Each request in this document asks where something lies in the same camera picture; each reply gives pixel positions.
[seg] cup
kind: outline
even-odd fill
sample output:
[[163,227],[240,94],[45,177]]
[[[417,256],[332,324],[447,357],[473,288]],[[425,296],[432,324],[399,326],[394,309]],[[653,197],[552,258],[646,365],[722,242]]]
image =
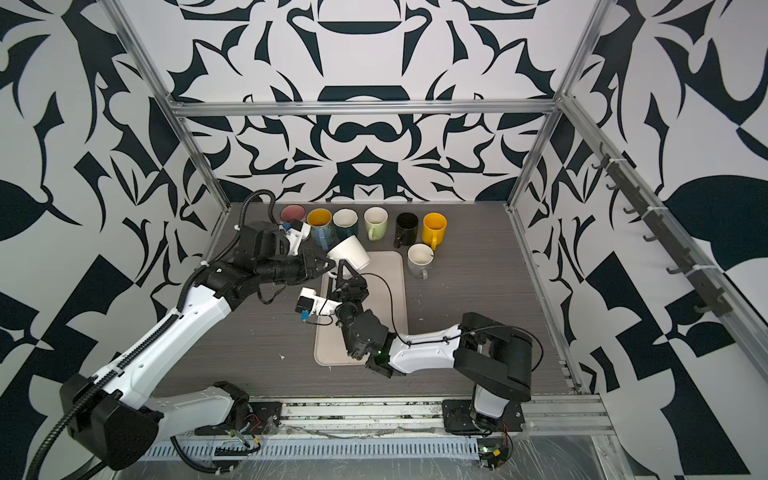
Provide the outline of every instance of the cup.
[[[328,252],[328,258],[336,262],[336,265],[339,264],[340,260],[346,260],[349,262],[349,265],[358,272],[371,263],[371,257],[368,256],[368,252],[363,248],[360,240],[357,240],[357,237],[354,236],[347,238],[332,248],[331,251]],[[336,278],[336,272],[331,271],[328,272],[327,275],[331,278]],[[350,275],[345,272],[344,277],[349,278]]]
[[386,233],[386,224],[389,215],[381,207],[370,207],[363,215],[366,219],[366,231],[368,240],[381,240]]
[[336,227],[336,236],[339,240],[357,236],[357,212],[349,208],[343,208],[333,214],[333,225]]
[[294,220],[303,220],[306,211],[301,205],[289,205],[280,211],[280,220],[291,223]]
[[325,208],[316,208],[306,216],[306,222],[311,227],[315,243],[323,249],[323,252],[330,250],[331,245],[336,241],[336,234],[331,225],[331,213]]
[[431,213],[424,217],[424,228],[422,230],[422,242],[426,243],[434,251],[442,243],[445,237],[445,228],[448,221],[441,214]]
[[395,248],[416,243],[416,232],[419,230],[419,218],[410,212],[404,212],[395,220]]
[[411,275],[427,280],[427,270],[432,268],[435,252],[424,243],[417,243],[408,249],[408,271]]

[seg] white zip tie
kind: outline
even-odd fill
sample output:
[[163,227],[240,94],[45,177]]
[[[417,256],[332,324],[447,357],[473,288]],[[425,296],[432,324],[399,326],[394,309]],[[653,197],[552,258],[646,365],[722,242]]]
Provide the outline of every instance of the white zip tie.
[[645,220],[645,216],[648,215],[650,212],[656,211],[656,210],[669,210],[666,207],[648,207],[645,209],[645,213],[640,216],[641,220]]
[[696,271],[698,271],[698,270],[705,270],[705,269],[715,269],[715,270],[720,270],[720,268],[719,268],[717,265],[698,265],[698,264],[697,264],[697,265],[693,265],[693,266],[690,268],[690,270],[688,270],[688,271],[685,273],[685,276],[689,276],[689,275],[691,275],[693,272],[696,272]]

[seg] side wall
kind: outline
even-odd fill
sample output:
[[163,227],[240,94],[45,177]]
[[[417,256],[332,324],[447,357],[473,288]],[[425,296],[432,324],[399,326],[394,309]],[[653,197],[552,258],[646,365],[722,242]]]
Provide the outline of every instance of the side wall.
[[[93,1],[0,1],[0,424],[22,478],[91,375],[176,302],[220,208]],[[91,455],[64,434],[42,478]]]
[[[765,316],[764,2],[620,0],[576,100]],[[517,205],[583,388],[639,474],[768,478],[768,385],[563,118]]]
[[[175,100],[275,102],[552,98],[594,3],[123,5]],[[190,120],[232,201],[257,188],[285,201],[506,200],[540,126],[540,114]]]

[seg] dark wooden tabletop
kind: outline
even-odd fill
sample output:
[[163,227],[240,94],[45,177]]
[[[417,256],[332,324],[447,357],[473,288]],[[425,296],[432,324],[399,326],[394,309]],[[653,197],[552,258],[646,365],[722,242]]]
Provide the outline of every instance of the dark wooden tabletop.
[[[448,219],[445,240],[435,252],[429,279],[406,272],[406,302],[410,333],[427,333],[460,323],[464,312],[477,312],[501,323],[533,332],[545,355],[533,373],[533,393],[566,393],[563,373],[552,346],[544,315],[512,227],[501,203],[386,204],[386,236],[368,241],[362,218],[372,205],[306,205],[307,212],[325,207],[332,212],[352,208],[359,215],[359,234],[368,251],[395,250],[395,218],[409,211],[421,221],[429,212]],[[284,205],[275,207],[279,216]],[[233,236],[240,204],[233,204],[216,251]],[[266,206],[252,204],[246,223],[267,220]],[[397,249],[404,259],[408,247]],[[319,290],[320,279],[305,284]],[[472,382],[452,369],[433,369],[387,379],[362,366],[318,365],[313,358],[315,328],[294,312],[300,286],[290,286],[270,305],[253,295],[214,326],[190,349],[157,387],[156,396],[178,395],[228,380],[252,396],[427,396],[469,395]],[[276,290],[263,286],[265,298]],[[534,362],[538,348],[534,347]]]

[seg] tray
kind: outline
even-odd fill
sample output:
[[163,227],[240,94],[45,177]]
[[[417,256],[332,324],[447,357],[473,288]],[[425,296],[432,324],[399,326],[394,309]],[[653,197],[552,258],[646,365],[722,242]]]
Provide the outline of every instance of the tray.
[[[368,252],[368,254],[371,257],[371,263],[360,273],[376,273],[386,279],[389,288],[392,289],[397,331],[400,335],[406,335],[408,333],[408,310],[406,309],[406,282],[403,278],[402,255],[398,252]],[[387,292],[386,285],[375,276],[365,275],[363,277],[368,282],[369,295],[363,300],[362,307],[366,310],[371,309],[379,317],[382,325],[386,326],[390,332],[394,332],[389,309],[389,292]],[[327,291],[328,277],[323,276],[323,287],[318,295],[325,296]],[[320,319],[313,317],[312,321],[328,323],[329,318],[327,316]],[[355,360],[347,356],[341,328],[335,323],[315,328],[315,361],[320,365],[365,365],[368,359],[367,355],[362,360]]]

